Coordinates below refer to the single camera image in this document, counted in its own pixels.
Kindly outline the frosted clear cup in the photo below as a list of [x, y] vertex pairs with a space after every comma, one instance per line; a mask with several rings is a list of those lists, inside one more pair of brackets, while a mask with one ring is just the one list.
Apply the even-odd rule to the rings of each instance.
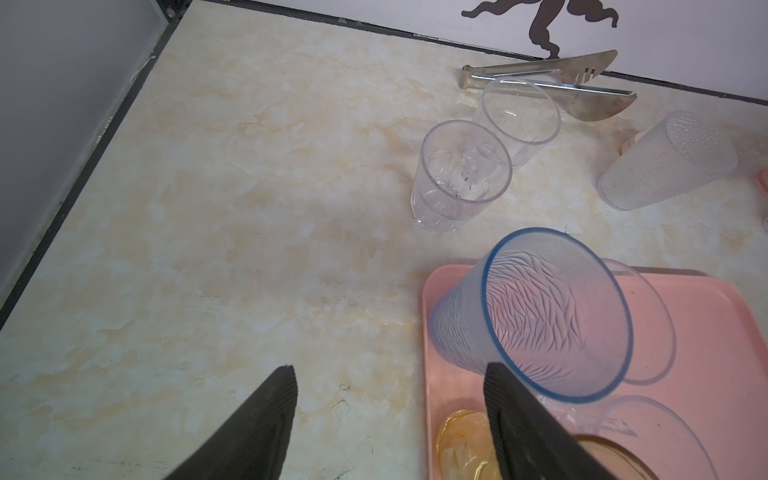
[[612, 208], [653, 205], [730, 175], [738, 165], [728, 137], [706, 118], [676, 111], [644, 133], [597, 182]]

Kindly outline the pink tray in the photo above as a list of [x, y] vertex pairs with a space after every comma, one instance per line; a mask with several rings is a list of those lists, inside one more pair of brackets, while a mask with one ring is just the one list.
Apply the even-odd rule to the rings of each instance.
[[[437, 300], [474, 265], [446, 265], [422, 294], [429, 474], [435, 441], [458, 410], [485, 413], [484, 375], [445, 361], [427, 321]], [[763, 479], [767, 475], [767, 347], [751, 311], [727, 283], [707, 276], [646, 277], [669, 309], [677, 354], [667, 376], [649, 386], [624, 380], [590, 403], [561, 402], [528, 388], [573, 436], [620, 445], [659, 479]]]

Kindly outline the clear glass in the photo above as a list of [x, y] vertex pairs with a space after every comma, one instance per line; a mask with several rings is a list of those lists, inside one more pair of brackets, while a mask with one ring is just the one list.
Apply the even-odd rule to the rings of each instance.
[[603, 258], [627, 302], [634, 332], [634, 350], [624, 382], [649, 386], [669, 374], [677, 354], [677, 335], [656, 288], [639, 271], [622, 262]]
[[434, 126], [420, 148], [411, 209], [433, 233], [460, 229], [509, 188], [513, 167], [502, 141], [469, 120]]
[[541, 87], [512, 77], [492, 80], [484, 87], [473, 121], [501, 140], [514, 170], [553, 142], [562, 124], [558, 106]]

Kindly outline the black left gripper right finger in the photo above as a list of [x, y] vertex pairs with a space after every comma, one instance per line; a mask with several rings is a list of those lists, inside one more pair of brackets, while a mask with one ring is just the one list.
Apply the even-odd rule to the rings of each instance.
[[611, 479], [504, 364], [486, 367], [483, 395], [504, 479]]

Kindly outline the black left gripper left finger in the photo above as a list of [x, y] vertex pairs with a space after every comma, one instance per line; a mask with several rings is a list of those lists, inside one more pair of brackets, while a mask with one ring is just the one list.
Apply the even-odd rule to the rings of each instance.
[[298, 400], [294, 367], [281, 366], [168, 477], [277, 479], [286, 459]]

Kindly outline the blue tall cup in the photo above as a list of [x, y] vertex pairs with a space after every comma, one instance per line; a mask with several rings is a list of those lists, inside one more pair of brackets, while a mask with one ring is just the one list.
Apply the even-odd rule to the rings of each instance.
[[439, 355], [483, 374], [490, 363], [555, 400], [590, 403], [625, 379], [634, 331], [605, 262], [544, 227], [500, 240], [435, 303], [427, 321]]

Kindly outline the yellow amber glass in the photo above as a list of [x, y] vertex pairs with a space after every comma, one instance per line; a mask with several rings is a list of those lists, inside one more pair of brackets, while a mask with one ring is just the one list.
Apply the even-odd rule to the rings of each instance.
[[[572, 438], [617, 479], [658, 478], [634, 454], [608, 439], [586, 434]], [[451, 413], [437, 434], [434, 459], [443, 479], [502, 478], [485, 413]]]

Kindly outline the metal tongs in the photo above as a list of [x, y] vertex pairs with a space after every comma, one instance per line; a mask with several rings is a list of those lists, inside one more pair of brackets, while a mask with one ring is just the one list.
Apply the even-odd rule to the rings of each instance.
[[472, 67], [465, 65], [459, 86], [482, 90], [491, 81], [503, 78], [512, 89], [526, 79], [547, 93], [571, 117], [584, 122], [611, 118], [637, 100], [633, 91], [589, 86], [618, 56], [616, 50], [563, 59], [537, 60]]

